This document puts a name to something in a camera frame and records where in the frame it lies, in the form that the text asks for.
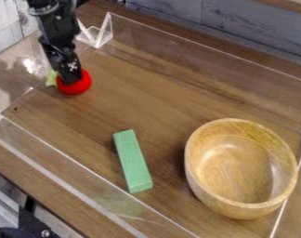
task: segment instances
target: green block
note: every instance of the green block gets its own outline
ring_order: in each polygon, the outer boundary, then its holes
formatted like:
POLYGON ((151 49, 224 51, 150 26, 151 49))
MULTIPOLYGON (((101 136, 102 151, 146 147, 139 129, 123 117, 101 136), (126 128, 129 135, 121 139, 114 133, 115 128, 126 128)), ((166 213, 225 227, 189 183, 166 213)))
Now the green block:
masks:
POLYGON ((153 181, 134 131, 114 133, 114 140, 129 191, 142 192, 153 187, 153 181))

